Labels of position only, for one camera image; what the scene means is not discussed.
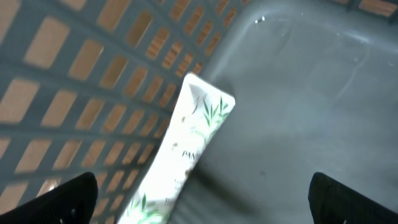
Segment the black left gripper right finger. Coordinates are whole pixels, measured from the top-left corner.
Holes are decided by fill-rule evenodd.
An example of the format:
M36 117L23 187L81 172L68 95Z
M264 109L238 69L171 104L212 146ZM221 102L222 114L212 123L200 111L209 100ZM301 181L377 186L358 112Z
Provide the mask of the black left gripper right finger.
M314 173L308 191L314 224L397 224L397 213L337 180Z

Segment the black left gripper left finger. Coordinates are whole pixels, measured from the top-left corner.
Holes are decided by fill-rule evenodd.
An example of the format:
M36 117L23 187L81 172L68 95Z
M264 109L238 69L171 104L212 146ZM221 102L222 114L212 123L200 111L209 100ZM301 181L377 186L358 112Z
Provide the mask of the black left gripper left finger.
M96 177L92 172L85 172L2 214L1 224L89 224L97 198Z

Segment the white shampoo tube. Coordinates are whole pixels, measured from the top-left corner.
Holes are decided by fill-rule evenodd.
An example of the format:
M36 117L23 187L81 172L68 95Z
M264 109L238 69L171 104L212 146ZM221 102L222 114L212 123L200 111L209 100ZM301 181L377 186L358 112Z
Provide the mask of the white shampoo tube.
M167 222L189 174L234 106L232 95L187 73L158 153L120 223Z

